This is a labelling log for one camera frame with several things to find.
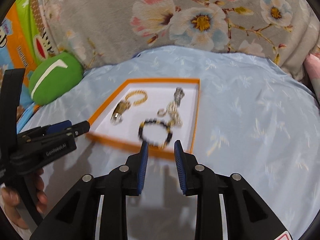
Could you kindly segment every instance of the bed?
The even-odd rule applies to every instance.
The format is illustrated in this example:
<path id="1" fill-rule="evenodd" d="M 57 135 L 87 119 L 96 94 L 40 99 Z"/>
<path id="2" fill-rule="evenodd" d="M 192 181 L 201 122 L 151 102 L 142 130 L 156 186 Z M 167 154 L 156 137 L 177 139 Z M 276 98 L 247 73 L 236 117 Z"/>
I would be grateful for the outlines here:
<path id="1" fill-rule="evenodd" d="M 215 173 L 238 172 L 266 201 L 293 239 L 320 209 L 320 115 L 315 95 L 272 61 L 165 46 L 118 65 L 89 70 L 79 85 L 42 107 L 23 130 L 87 120 L 127 78 L 201 79 L 194 154 Z M 108 174 L 125 153 L 80 137 L 78 150 L 44 168 L 49 210 L 84 174 Z M 150 158 L 139 198 L 129 198 L 129 239 L 192 239 L 196 198 L 179 190 L 175 163 Z"/>

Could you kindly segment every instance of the green pillow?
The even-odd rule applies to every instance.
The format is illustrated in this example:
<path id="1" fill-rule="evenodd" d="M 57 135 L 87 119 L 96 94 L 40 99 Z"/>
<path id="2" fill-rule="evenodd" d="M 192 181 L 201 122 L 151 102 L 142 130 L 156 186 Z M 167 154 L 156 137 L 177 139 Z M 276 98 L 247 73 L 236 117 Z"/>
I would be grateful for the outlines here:
<path id="1" fill-rule="evenodd" d="M 31 99 L 38 105 L 46 105 L 76 86 L 83 76 L 78 60 L 67 52 L 41 63 L 29 80 Z"/>

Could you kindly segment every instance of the red and white sticker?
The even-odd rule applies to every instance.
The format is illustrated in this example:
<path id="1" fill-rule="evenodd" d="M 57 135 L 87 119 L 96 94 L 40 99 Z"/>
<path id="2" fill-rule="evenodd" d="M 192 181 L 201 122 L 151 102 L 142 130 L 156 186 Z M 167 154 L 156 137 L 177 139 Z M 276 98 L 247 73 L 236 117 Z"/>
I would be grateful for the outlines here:
<path id="1" fill-rule="evenodd" d="M 284 231 L 275 240 L 292 240 L 288 231 Z"/>

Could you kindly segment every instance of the gray blanket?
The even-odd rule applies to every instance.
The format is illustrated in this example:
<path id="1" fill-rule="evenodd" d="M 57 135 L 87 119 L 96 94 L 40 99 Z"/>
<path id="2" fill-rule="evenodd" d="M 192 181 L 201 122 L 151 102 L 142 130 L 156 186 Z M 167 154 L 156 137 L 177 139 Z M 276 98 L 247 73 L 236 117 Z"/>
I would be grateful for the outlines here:
<path id="1" fill-rule="evenodd" d="M 38 0 L 59 51 L 85 68 L 175 44 L 270 58 L 296 80 L 319 41 L 306 0 Z"/>

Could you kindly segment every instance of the silver rivet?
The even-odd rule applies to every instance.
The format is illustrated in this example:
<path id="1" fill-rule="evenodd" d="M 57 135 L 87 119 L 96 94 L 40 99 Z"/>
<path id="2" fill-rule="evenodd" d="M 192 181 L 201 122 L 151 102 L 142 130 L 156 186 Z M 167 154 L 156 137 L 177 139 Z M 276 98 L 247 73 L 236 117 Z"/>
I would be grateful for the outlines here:
<path id="1" fill-rule="evenodd" d="M 91 175 L 89 175 L 89 174 L 84 175 L 84 176 L 82 177 L 82 180 L 83 180 L 84 182 L 89 182 L 91 179 L 92 179 L 92 177 L 91 177 Z"/>
<path id="2" fill-rule="evenodd" d="M 234 180 L 241 180 L 241 175 L 240 174 L 238 174 L 238 173 L 234 173 L 234 174 L 232 174 L 232 178 L 234 179 Z"/>
<path id="3" fill-rule="evenodd" d="M 119 170 L 122 172 L 126 172 L 129 170 L 129 167 L 127 165 L 122 165 L 122 166 L 120 166 Z"/>
<path id="4" fill-rule="evenodd" d="M 198 164 L 198 165 L 195 166 L 195 169 L 196 169 L 196 171 L 204 171 L 204 166 Z"/>

